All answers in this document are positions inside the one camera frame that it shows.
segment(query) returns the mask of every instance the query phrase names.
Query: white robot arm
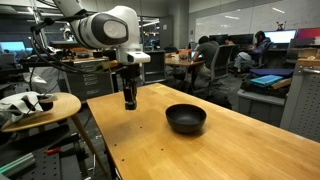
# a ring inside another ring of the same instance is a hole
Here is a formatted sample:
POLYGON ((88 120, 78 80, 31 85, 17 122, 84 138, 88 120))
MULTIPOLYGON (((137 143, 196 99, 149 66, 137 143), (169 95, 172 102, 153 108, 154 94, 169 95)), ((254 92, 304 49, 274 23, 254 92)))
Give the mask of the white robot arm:
MULTIPOLYGON (((79 0, 53 0, 64 16, 84 15, 87 11, 79 0)), ((78 43, 88 49, 116 46, 117 60, 127 68, 121 71, 123 92, 128 110, 136 109, 136 80, 140 75, 139 63, 150 62, 139 44, 139 24, 136 12, 116 6, 110 11, 95 13, 70 22, 78 43)))

